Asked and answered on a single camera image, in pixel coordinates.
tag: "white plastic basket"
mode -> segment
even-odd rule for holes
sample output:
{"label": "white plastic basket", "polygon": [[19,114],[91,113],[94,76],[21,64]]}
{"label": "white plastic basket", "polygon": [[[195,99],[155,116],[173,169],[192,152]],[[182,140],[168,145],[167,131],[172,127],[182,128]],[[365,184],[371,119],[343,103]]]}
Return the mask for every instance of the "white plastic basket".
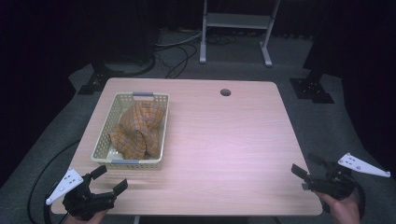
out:
{"label": "white plastic basket", "polygon": [[[119,123],[120,117],[134,103],[139,101],[154,101],[166,108],[163,121],[160,125],[160,157],[148,158],[146,160],[124,160],[122,155],[111,144],[109,133]],[[99,135],[95,149],[91,155],[93,161],[105,165],[108,169],[145,169],[160,170],[163,161],[163,142],[165,138],[166,122],[168,120],[169,95],[156,92],[120,92],[114,97],[113,103],[108,111],[106,122]]]}

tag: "wooden tabletop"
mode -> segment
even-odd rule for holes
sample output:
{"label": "wooden tabletop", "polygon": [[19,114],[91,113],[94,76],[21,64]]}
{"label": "wooden tabletop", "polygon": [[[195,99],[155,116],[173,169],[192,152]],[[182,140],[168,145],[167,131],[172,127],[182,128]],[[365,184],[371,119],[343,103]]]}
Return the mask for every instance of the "wooden tabletop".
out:
{"label": "wooden tabletop", "polygon": [[[227,89],[230,96],[220,91]],[[302,189],[293,163],[303,154],[272,82],[111,78],[102,92],[70,166],[80,175],[91,160],[118,92],[168,93],[169,114],[160,171],[108,170],[91,182],[93,193],[129,188],[109,214],[171,216],[313,216],[318,197]],[[62,199],[53,206],[64,213]]]}

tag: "dark background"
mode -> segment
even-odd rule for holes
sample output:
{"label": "dark background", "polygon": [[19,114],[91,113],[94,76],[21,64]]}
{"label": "dark background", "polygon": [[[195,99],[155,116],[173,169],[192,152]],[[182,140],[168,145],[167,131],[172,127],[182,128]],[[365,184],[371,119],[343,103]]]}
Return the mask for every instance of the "dark background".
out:
{"label": "dark background", "polygon": [[[213,0],[209,9],[268,14],[273,3]],[[202,28],[203,0],[0,4],[2,185],[76,93],[70,74],[95,61],[147,61],[159,28]],[[391,171],[395,12],[392,1],[284,0],[272,32],[314,40],[304,68],[343,79],[346,108],[361,141]]]}

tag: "orange mesh bag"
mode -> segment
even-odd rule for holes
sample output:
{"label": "orange mesh bag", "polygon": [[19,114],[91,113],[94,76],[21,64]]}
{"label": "orange mesh bag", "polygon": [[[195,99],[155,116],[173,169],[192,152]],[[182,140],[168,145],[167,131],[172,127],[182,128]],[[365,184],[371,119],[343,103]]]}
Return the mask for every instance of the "orange mesh bag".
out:
{"label": "orange mesh bag", "polygon": [[159,128],[166,108],[154,102],[137,102],[126,110],[110,139],[125,160],[160,156]]}

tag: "shelf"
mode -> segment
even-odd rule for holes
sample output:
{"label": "shelf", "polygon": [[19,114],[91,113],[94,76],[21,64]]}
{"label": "shelf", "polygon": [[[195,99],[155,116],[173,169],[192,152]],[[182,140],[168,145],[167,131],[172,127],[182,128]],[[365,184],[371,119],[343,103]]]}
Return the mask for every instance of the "shelf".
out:
{"label": "shelf", "polygon": [[270,16],[207,13],[206,25],[249,29],[267,29]]}

